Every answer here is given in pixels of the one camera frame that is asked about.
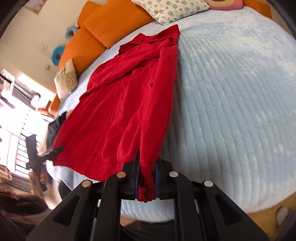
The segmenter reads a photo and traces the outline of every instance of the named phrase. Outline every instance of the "picture frame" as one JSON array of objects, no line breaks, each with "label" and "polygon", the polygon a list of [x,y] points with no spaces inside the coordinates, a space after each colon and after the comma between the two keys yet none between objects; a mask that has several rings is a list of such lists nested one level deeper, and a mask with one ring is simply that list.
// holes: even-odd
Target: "picture frame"
[{"label": "picture frame", "polygon": [[47,0],[29,0],[25,8],[38,15],[46,1]]}]

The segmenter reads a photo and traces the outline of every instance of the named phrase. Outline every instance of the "red garment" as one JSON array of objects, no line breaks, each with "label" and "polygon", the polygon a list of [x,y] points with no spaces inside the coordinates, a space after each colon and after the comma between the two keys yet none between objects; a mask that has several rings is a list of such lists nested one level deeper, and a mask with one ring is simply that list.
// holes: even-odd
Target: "red garment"
[{"label": "red garment", "polygon": [[103,181],[140,150],[138,200],[156,199],[154,162],[173,107],[179,35],[178,25],[139,34],[96,69],[53,143],[65,146],[54,165]]}]

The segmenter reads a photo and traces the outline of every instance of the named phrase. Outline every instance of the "silver rivet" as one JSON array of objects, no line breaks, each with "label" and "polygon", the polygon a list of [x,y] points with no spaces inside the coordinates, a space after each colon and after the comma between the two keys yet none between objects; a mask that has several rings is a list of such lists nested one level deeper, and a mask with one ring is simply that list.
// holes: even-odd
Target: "silver rivet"
[{"label": "silver rivet", "polygon": [[172,171],[172,172],[170,172],[169,175],[170,175],[170,177],[177,177],[177,176],[179,176],[179,173]]},{"label": "silver rivet", "polygon": [[91,185],[91,181],[88,181],[88,180],[86,180],[82,183],[82,186],[85,188],[89,187],[90,185]]},{"label": "silver rivet", "polygon": [[125,172],[119,172],[119,173],[117,173],[117,177],[119,177],[119,178],[123,178],[125,176],[126,176],[126,173]]},{"label": "silver rivet", "polygon": [[205,185],[206,187],[210,188],[210,187],[212,187],[214,184],[213,184],[212,181],[210,181],[210,180],[206,180],[206,181],[204,182],[204,185]]}]

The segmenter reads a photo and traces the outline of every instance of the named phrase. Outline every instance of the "bed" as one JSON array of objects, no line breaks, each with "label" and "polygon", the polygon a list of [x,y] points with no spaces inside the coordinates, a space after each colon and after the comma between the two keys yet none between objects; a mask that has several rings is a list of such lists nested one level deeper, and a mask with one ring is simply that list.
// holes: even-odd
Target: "bed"
[{"label": "bed", "polygon": [[[81,75],[58,114],[75,108],[93,71],[120,45],[173,24],[181,32],[178,72],[161,157],[191,180],[214,181],[247,213],[286,199],[296,191],[296,41],[251,8],[209,10],[134,31]],[[87,179],[51,162],[47,170],[72,190]],[[121,215],[167,221],[174,218],[173,201],[124,200]]]}]

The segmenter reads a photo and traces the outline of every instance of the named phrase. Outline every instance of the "rainbow pillow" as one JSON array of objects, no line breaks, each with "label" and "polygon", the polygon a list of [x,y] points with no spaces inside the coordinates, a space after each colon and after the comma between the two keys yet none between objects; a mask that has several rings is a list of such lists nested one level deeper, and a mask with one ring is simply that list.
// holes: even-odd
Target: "rainbow pillow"
[{"label": "rainbow pillow", "polygon": [[205,0],[210,5],[210,9],[215,10],[235,10],[243,8],[242,0]]}]

